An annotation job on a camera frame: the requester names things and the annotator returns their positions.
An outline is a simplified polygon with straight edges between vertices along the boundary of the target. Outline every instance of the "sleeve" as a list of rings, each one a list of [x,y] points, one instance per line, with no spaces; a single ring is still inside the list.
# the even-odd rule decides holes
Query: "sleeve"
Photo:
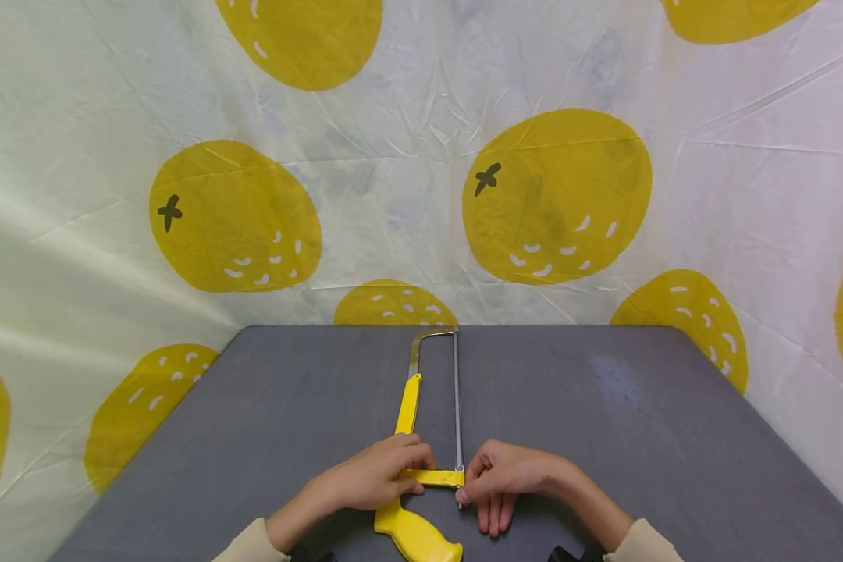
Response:
[[[237,535],[228,548],[212,562],[290,562],[290,557],[275,550],[269,543],[265,521],[257,519]]]
[[[668,540],[646,522],[634,521],[618,550],[603,557],[605,562],[683,562]]]

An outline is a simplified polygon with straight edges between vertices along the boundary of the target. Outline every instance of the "hand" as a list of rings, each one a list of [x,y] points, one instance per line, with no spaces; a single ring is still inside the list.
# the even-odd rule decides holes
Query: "hand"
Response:
[[[339,509],[374,510],[404,493],[423,493],[414,479],[398,478],[404,468],[434,468],[431,447],[419,436],[388,437],[348,461],[313,478],[284,507],[265,520],[269,542],[290,552],[322,517]]]
[[[404,493],[421,495],[424,487],[412,478],[398,478],[404,468],[434,468],[431,446],[415,434],[380,440],[348,461],[329,468],[308,487],[327,496],[333,509],[375,510]]]
[[[547,493],[554,468],[570,464],[562,457],[487,440],[465,469],[465,486],[456,501],[477,504],[478,527],[492,539],[508,530],[519,493]]]

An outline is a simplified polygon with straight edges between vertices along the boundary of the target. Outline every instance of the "gray tabletop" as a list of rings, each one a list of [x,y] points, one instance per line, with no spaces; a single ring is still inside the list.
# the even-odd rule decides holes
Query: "gray tabletop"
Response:
[[[388,436],[422,328],[240,332],[52,558],[210,560],[313,475]],[[464,454],[494,437],[574,460],[688,562],[843,560],[843,507],[683,333],[660,327],[461,328]],[[426,340],[416,431],[454,462],[450,338]],[[449,490],[405,507],[464,560],[546,562],[587,539],[561,507],[518,504],[494,542]],[[340,562],[402,560],[372,514],[305,539]]]

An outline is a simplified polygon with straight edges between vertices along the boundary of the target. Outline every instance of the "finger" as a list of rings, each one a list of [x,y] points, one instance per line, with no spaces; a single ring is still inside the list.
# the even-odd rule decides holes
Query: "finger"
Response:
[[[508,492],[510,491],[509,478],[509,472],[507,470],[500,470],[499,468],[487,470],[481,474],[481,478],[470,480],[467,477],[465,478],[465,486],[463,488],[465,497],[469,501],[476,503],[482,500],[482,498],[487,497],[489,493]]]
[[[394,471],[410,467],[414,462],[419,462],[422,466],[428,468],[435,467],[434,454],[431,451],[431,445],[428,445],[427,443],[416,443],[415,445],[403,447],[397,451],[397,455],[394,459],[396,459],[397,463],[397,466],[394,467]]]
[[[496,539],[500,536],[500,511],[503,510],[503,494],[491,493],[490,495],[490,538]]]
[[[422,438],[418,436],[417,433],[397,433],[394,436],[388,437],[384,439],[385,443],[388,445],[396,448],[396,447],[407,447],[409,445],[415,445],[417,443],[422,442]]]
[[[487,439],[475,452],[472,461],[465,467],[465,478],[474,480],[488,468],[493,468],[493,458],[502,445],[496,439]]]
[[[422,486],[421,482],[412,478],[400,478],[395,482],[391,482],[390,488],[394,498],[403,496],[405,493],[414,493],[416,496],[424,493],[424,486]]]
[[[478,450],[472,458],[472,461],[465,466],[465,479],[475,480],[477,478],[481,478],[481,473],[483,473],[486,469],[485,454],[483,454],[481,450]]]
[[[485,496],[478,502],[478,528],[483,534],[490,531],[490,496]]]
[[[506,493],[503,496],[503,509],[500,510],[500,532],[509,531],[509,526],[512,523],[512,511],[515,511],[515,500],[517,499],[517,493]]]

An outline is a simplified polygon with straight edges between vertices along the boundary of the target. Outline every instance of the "fabric backdrop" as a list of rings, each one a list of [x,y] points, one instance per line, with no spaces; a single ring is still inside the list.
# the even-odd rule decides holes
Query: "fabric backdrop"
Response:
[[[0,560],[240,327],[456,321],[677,326],[843,502],[843,0],[0,2]]]

